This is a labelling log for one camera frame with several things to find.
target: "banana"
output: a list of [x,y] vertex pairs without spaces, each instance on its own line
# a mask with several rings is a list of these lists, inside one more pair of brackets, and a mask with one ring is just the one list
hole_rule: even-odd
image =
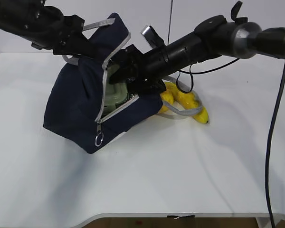
[[[166,82],[165,84],[167,90],[161,94],[163,100],[168,101],[170,104],[173,104],[173,101],[175,100],[180,103],[185,109],[199,107],[200,103],[198,100],[195,99],[195,95],[193,93],[182,93],[172,82]],[[166,111],[168,111],[168,108],[163,106],[159,113],[164,113]],[[209,123],[209,115],[205,107],[203,107],[202,111],[199,114],[194,115],[192,118],[201,124]]]
[[[171,105],[174,103],[173,95],[172,95],[172,93],[169,90],[166,90],[165,92],[163,92],[161,94],[161,98],[162,98],[162,100],[169,102],[169,104],[171,104]],[[165,113],[168,110],[169,109],[166,106],[163,105],[161,107],[160,111],[158,112],[158,114]]]

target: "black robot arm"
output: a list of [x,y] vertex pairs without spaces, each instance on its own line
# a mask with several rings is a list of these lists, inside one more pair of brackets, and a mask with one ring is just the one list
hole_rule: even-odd
[[[64,16],[45,0],[0,0],[0,29],[21,36],[37,49],[54,55],[97,58],[97,47],[82,34],[84,20]],[[143,54],[134,45],[120,51],[113,63],[120,65],[110,83],[126,81],[130,92],[162,91],[161,79],[186,66],[224,56],[251,58],[255,54],[285,58],[285,28],[262,31],[247,18],[238,18],[242,3],[232,9],[233,22],[224,16],[212,17],[195,30],[166,46],[150,26],[142,34],[151,51]]]

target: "zipper pull ring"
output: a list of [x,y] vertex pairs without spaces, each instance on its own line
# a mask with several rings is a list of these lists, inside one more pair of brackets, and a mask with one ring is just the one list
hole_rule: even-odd
[[101,129],[101,122],[97,122],[97,131],[96,131],[96,137],[95,137],[95,146],[100,147],[101,144],[103,144],[104,140],[104,134]]

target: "gray strap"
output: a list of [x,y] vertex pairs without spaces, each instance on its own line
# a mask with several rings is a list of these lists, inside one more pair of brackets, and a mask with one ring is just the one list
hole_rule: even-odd
[[[171,76],[166,76],[164,78],[164,80],[169,81],[169,82],[173,82],[176,84],[176,79],[174,77]],[[178,85],[181,89],[185,90],[185,91],[189,91],[190,88],[185,85],[184,83],[178,81]],[[199,96],[197,95],[197,93],[195,93],[194,91],[192,91],[192,93],[194,94],[194,98],[199,102],[199,107],[197,108],[192,108],[192,109],[188,109],[188,110],[178,110],[177,108],[175,108],[174,106],[172,106],[171,104],[169,104],[169,102],[167,101],[162,101],[163,105],[166,106],[167,108],[169,108],[172,112],[178,114],[178,115],[183,115],[183,116],[193,116],[196,114],[199,114],[202,110],[203,110],[203,105],[202,102],[199,98]]]
[[[114,22],[115,22],[115,18],[110,18],[110,19],[107,19],[107,20],[102,20],[100,22],[89,24],[89,25],[84,26],[83,32],[91,30],[91,29],[95,29],[95,28],[109,26],[109,25],[114,24]],[[75,66],[78,65],[79,58],[75,58],[75,57],[68,58],[65,55],[63,55],[62,58],[69,64],[72,64],[72,65],[75,65]]]
[[183,116],[193,116],[199,114],[203,110],[203,106],[199,106],[198,108],[192,108],[188,110],[178,110],[176,107],[169,104],[167,101],[162,101],[163,105],[169,108],[172,112],[183,115]]
[[112,24],[114,24],[114,22],[115,22],[115,18],[110,18],[110,19],[107,19],[107,20],[102,20],[102,21],[100,21],[100,22],[96,22],[96,23],[93,23],[93,24],[89,24],[89,25],[84,26],[83,31],[88,31],[88,30],[91,30],[91,29],[95,29],[95,28],[100,28],[100,27],[112,25]]

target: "bag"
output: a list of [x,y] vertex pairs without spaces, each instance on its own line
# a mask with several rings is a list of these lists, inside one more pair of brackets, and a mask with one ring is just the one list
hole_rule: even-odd
[[98,151],[162,107],[159,94],[135,95],[103,118],[108,63],[130,39],[118,14],[109,20],[109,25],[97,24],[103,27],[89,39],[99,47],[97,59],[101,61],[69,59],[72,64],[67,63],[59,73],[44,116],[44,128],[74,141],[87,153]]

